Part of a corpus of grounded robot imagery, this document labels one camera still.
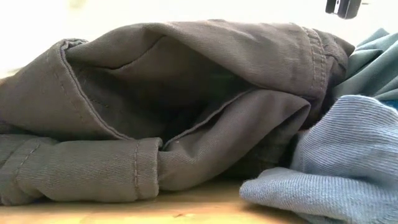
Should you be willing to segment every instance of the black object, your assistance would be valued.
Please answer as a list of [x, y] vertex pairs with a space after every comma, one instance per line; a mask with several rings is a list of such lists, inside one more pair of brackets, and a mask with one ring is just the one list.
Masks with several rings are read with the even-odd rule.
[[325, 11], [342, 19], [352, 19], [358, 15], [360, 6], [361, 0], [328, 0]]

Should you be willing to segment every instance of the fabric fold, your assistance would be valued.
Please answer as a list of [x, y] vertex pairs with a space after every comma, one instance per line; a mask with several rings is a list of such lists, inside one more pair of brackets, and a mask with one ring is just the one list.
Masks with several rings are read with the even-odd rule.
[[8, 142], [0, 155], [13, 152], [1, 197], [7, 205], [40, 194], [127, 202], [220, 174], [258, 175], [279, 163], [300, 127], [321, 118], [353, 49], [295, 24], [223, 20], [133, 24], [91, 42], [61, 40], [0, 82], [0, 133], [45, 141], [18, 186], [9, 174], [25, 148], [0, 139]]
[[2, 135], [0, 202], [23, 205], [43, 196], [60, 202], [154, 198], [160, 145], [160, 139], [57, 142]]
[[290, 169], [265, 170], [240, 195], [311, 223], [396, 223], [398, 112], [366, 96], [342, 96], [303, 133]]
[[398, 33], [384, 29], [361, 42], [349, 57], [344, 82], [333, 88], [333, 96], [360, 94], [377, 100], [398, 100]]

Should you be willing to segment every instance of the teal fabric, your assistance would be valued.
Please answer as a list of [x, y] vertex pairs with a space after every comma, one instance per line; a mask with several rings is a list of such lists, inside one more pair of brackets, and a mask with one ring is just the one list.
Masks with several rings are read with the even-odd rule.
[[398, 33], [379, 29], [362, 41], [349, 57], [346, 80], [333, 89], [343, 95], [371, 96], [377, 100], [398, 100]]
[[265, 170], [239, 194], [313, 224], [398, 223], [398, 111], [342, 96], [300, 134], [289, 169]]
[[398, 100], [387, 100], [383, 101], [383, 103], [387, 106], [390, 106], [398, 110]]

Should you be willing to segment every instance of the blue striped fabric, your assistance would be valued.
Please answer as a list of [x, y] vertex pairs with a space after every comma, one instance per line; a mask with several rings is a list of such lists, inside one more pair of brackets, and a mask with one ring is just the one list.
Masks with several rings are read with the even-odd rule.
[[301, 135], [290, 169], [265, 170], [240, 196], [310, 223], [398, 223], [397, 110], [342, 96]]

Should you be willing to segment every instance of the wooden table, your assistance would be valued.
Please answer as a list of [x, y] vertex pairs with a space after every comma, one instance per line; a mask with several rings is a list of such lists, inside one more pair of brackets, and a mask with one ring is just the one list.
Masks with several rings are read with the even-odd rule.
[[130, 204], [40, 203], [0, 207], [0, 223], [304, 223], [290, 212], [245, 203], [238, 190], [239, 183], [218, 181]]

